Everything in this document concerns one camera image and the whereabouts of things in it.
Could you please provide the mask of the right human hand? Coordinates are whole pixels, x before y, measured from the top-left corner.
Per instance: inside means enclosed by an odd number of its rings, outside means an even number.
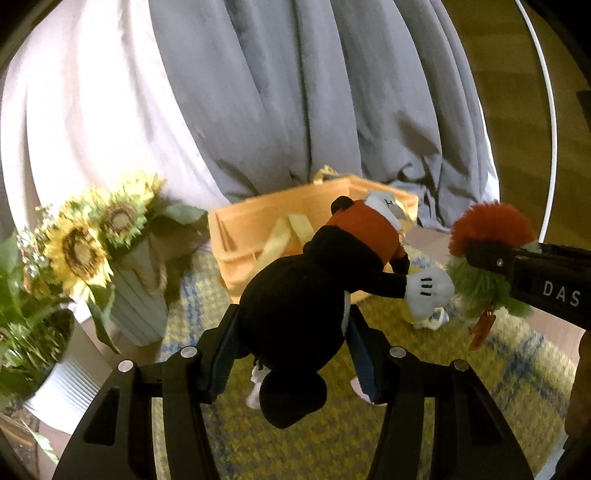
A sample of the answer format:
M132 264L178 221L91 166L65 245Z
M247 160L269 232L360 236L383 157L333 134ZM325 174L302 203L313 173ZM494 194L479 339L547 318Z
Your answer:
M565 420L569 437L579 438L590 422L590 344L589 337L581 340L579 363Z

